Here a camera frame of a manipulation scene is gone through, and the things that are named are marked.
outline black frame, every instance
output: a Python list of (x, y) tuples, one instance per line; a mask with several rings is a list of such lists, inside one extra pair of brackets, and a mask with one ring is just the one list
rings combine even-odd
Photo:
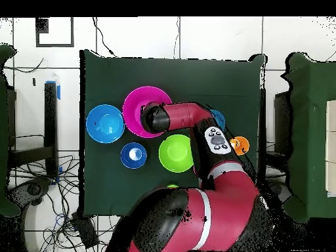
[(27, 150), (11, 150), (15, 145), (15, 100), (16, 93), (13, 87), (7, 89), (9, 108), (9, 161), (8, 168), (45, 159), (47, 175), (58, 175), (58, 144), (57, 144), (57, 95), (56, 83), (45, 84), (45, 139), (44, 147)]

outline small blue bowl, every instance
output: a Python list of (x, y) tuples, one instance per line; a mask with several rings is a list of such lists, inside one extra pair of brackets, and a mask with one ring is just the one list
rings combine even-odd
[(87, 133), (99, 143), (112, 143), (119, 139), (125, 130), (119, 109), (102, 104), (93, 108), (87, 116)]
[(147, 152), (139, 143), (128, 143), (124, 145), (120, 153), (120, 160), (127, 168), (137, 169), (144, 165), (147, 159)]
[(210, 109), (210, 111), (213, 114), (213, 116), (215, 117), (217, 125), (219, 125), (219, 127), (222, 130), (224, 130), (225, 129), (225, 118), (224, 118), (223, 114), (221, 114), (219, 111), (214, 110), (214, 109)]

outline lime green bowl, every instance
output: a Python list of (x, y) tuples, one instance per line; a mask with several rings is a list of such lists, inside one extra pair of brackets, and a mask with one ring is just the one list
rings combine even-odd
[(187, 171), (194, 162), (190, 139), (185, 135), (171, 135), (159, 147), (159, 160), (164, 168), (174, 173)]

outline pink bowl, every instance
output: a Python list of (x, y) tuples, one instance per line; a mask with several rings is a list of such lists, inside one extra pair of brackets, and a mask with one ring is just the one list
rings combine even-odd
[(123, 119), (130, 132), (143, 138), (158, 137), (162, 133), (148, 133), (140, 122), (141, 106), (150, 102), (171, 104), (169, 96), (161, 89), (152, 86), (139, 87), (126, 97), (123, 103)]

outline green panel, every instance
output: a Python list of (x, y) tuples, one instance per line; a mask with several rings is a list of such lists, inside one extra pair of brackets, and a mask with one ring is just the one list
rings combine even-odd
[[(251, 62), (214, 60), (167, 60), (102, 58), (85, 51), (85, 115), (99, 104), (121, 110), (125, 97), (140, 86), (164, 90), (173, 102), (197, 101), (221, 111), (229, 129), (250, 141), (249, 158), (257, 164), (257, 128), (260, 103), (260, 74), (264, 56)], [(85, 133), (86, 215), (126, 215), (141, 195), (159, 185), (198, 185), (194, 172), (171, 173), (159, 162), (162, 140), (171, 134), (144, 139), (125, 129), (112, 144), (99, 144)], [(140, 169), (128, 169), (120, 162), (120, 151), (129, 142), (143, 144), (147, 162)]]
[(285, 211), (296, 221), (336, 217), (336, 198), (326, 192), (326, 105), (336, 99), (336, 63), (308, 60), (302, 53), (289, 59), (293, 107), (289, 158), (290, 185), (296, 195)]
[(7, 169), (9, 149), (9, 126), (7, 110), (7, 82), (3, 74), (3, 65), (15, 51), (9, 45), (0, 45), (0, 215), (14, 217), (21, 213), (17, 205), (9, 202), (5, 192), (9, 181)]

